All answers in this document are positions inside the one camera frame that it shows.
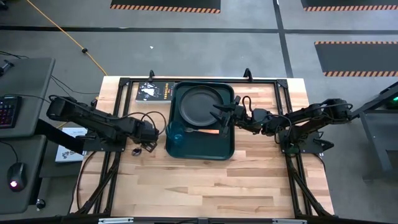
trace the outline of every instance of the concrete floor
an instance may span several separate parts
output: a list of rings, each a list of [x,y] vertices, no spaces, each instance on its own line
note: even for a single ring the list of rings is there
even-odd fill
[[[253,33],[277,29],[272,0],[223,0],[221,14],[190,14],[110,10],[110,0],[34,0],[60,26],[138,28],[228,28],[237,32],[71,32],[110,75],[206,75],[240,77],[249,67],[256,77],[286,77],[278,34]],[[285,29],[398,30],[398,11],[304,12],[300,0],[279,0]],[[51,26],[25,1],[10,2],[0,12],[0,26]],[[317,40],[397,41],[398,35],[287,34],[295,78],[304,78],[311,103],[344,98],[354,108],[369,101],[397,78],[324,77],[313,46]],[[61,32],[0,31],[0,50],[29,57],[53,57],[53,75],[72,89],[100,90],[103,74]],[[63,94],[54,83],[48,94]],[[89,103],[93,96],[74,94]],[[362,176],[378,169],[360,120],[325,128],[324,139],[335,143],[325,153],[326,174],[335,213],[344,218],[398,222],[396,182],[364,183]],[[40,212],[0,216],[0,219],[48,217],[67,213],[76,177],[49,178],[42,195],[48,207]]]

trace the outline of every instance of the red light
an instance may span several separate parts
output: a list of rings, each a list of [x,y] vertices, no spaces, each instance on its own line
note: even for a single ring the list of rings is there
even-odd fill
[[[17,187],[17,182],[16,182],[16,181],[12,181],[12,182],[10,183],[10,185],[11,185],[11,187]]]

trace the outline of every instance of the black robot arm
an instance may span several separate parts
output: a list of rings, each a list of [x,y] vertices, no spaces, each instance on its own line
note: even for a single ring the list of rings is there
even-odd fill
[[[244,104],[245,99],[249,99],[249,111]],[[289,127],[287,136],[289,143],[295,144],[307,138],[307,136],[328,124],[343,124],[350,121],[352,105],[342,99],[328,99],[322,103],[315,103],[307,108],[287,113],[285,115],[272,114],[265,109],[251,108],[251,99],[248,96],[243,98],[243,105],[239,105],[241,98],[237,96],[228,105],[214,105],[221,110],[221,115],[212,115],[221,123],[222,134],[228,132],[231,124],[243,128],[253,134],[264,134],[273,136]]]
[[[50,99],[51,104],[47,110],[47,116],[50,119],[79,124],[95,132],[106,142],[118,142],[126,136],[136,144],[157,141],[159,130],[148,121],[132,117],[118,118],[79,103],[72,97],[52,95]]]

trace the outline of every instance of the white paper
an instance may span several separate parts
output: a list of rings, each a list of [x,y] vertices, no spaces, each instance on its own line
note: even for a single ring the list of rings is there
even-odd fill
[[[62,131],[72,137],[84,136],[87,133],[85,128],[63,128]],[[75,153],[63,146],[58,146],[57,155],[55,156],[55,162],[76,162],[83,161],[84,156]]]

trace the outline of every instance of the butcher block tabletop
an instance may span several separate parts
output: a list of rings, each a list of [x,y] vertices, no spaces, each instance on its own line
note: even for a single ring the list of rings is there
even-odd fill
[[[104,77],[98,110],[113,112],[119,79]],[[308,106],[304,80],[288,78],[287,81],[293,110]],[[253,108],[264,108],[277,114],[273,85],[230,85],[235,95],[250,96]],[[159,111],[168,120],[170,103],[136,103],[137,87],[138,83],[135,83],[129,113]],[[161,116],[152,114],[151,117],[161,130],[164,126]],[[227,161],[173,158],[165,150],[165,140],[166,135],[162,133],[152,153],[143,151],[137,157],[133,157],[131,152],[139,145],[127,140],[114,192],[113,217],[294,217],[285,157],[273,137],[253,135],[236,128],[235,152]],[[325,210],[333,213],[322,163],[312,154],[303,154],[302,157],[308,188]],[[85,167],[79,189],[80,205],[88,200],[98,185],[103,158],[104,153],[98,152]],[[302,192],[299,187],[297,189],[300,208],[304,212]],[[108,187],[104,191],[101,211],[107,197]],[[74,211],[76,198],[71,209]]]

